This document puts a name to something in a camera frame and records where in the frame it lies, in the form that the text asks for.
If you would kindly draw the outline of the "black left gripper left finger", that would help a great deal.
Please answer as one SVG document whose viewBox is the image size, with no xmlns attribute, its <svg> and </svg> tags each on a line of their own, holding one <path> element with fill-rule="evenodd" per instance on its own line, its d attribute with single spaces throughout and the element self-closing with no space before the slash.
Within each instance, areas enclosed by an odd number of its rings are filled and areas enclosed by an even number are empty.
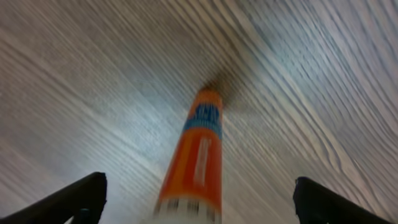
<svg viewBox="0 0 398 224">
<path fill-rule="evenodd" d="M 72 223 L 98 224 L 107 196 L 107 178 L 94 172 L 42 200 L 1 218 L 2 224 Z"/>
</svg>

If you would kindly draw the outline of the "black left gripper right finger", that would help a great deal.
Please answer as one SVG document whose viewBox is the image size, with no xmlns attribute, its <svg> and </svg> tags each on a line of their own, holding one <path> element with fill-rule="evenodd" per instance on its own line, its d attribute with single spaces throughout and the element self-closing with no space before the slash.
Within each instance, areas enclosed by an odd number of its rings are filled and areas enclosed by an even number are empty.
<svg viewBox="0 0 398 224">
<path fill-rule="evenodd" d="M 298 177 L 293 194 L 300 224 L 391 224 L 308 177 Z"/>
</svg>

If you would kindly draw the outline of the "orange tube white cap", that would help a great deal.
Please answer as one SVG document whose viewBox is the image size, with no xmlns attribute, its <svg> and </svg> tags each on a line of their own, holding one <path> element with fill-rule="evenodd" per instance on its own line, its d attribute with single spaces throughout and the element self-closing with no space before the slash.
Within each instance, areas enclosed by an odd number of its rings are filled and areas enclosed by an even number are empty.
<svg viewBox="0 0 398 224">
<path fill-rule="evenodd" d="M 148 223 L 221 224 L 223 102 L 212 88 L 192 103 Z"/>
</svg>

